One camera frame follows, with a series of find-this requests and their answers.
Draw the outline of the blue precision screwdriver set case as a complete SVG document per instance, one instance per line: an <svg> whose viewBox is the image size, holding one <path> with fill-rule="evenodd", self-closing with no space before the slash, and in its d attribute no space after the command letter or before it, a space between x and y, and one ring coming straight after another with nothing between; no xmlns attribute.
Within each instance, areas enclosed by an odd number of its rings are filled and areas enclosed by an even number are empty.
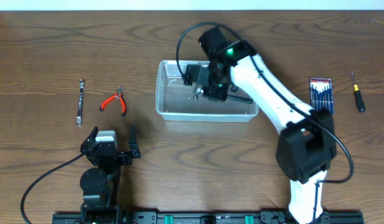
<svg viewBox="0 0 384 224"><path fill-rule="evenodd" d="M319 111L323 108L334 114L332 81L328 78L311 78L309 80L311 106Z"/></svg>

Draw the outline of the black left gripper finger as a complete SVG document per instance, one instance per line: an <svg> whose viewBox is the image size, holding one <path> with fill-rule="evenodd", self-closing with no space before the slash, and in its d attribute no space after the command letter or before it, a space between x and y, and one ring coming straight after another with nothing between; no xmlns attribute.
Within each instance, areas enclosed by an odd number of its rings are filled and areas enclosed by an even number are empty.
<svg viewBox="0 0 384 224"><path fill-rule="evenodd" d="M96 135L98 134L98 127L95 126L87 138L82 142L82 146L89 146L95 142Z"/></svg>
<svg viewBox="0 0 384 224"><path fill-rule="evenodd" d="M130 131L130 135L129 135L128 146L129 146L129 150L131 152L139 152L139 146L138 146L138 142L136 139L135 130L136 130L136 128L134 126L132 126L131 131Z"/></svg>

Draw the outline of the claw hammer orange black handle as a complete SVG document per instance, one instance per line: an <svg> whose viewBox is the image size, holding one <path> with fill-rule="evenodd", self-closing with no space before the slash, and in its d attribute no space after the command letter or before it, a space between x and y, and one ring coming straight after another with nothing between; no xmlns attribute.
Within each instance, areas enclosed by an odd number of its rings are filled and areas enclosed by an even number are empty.
<svg viewBox="0 0 384 224"><path fill-rule="evenodd" d="M236 95L229 95L227 88L197 87L194 90L194 98L198 100L200 95L212 101L224 102L227 99L229 99L229 100L237 101L240 103L247 103L247 104L253 103L253 100L251 98L245 98L245 97L236 96Z"/></svg>

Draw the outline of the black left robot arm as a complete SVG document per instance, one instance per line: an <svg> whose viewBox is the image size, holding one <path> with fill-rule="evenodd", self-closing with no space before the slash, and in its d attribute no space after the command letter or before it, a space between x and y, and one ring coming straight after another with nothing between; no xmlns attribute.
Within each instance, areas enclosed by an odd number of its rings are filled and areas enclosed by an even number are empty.
<svg viewBox="0 0 384 224"><path fill-rule="evenodd" d="M130 166L134 159L141 157L136 135L132 127L128 139L128 151L117 150L115 131L99 131L93 128L82 142L80 152L93 167L83 173L80 188L83 190L81 217L75 223L124 224L131 223L129 212L117 204L121 167Z"/></svg>

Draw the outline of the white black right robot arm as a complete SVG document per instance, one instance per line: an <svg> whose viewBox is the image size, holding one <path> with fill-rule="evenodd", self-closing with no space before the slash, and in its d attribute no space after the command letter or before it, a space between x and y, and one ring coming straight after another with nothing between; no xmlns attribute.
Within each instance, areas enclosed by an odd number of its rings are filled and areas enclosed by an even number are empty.
<svg viewBox="0 0 384 224"><path fill-rule="evenodd" d="M225 28L212 24L199 37L209 65L181 69L184 83L196 84L196 95L215 101L226 101L238 88L260 107L279 134L276 160L291 181L288 211L296 223L314 223L322 215L322 185L337 154L332 114L294 96L246 40L238 34L236 41L227 40Z"/></svg>

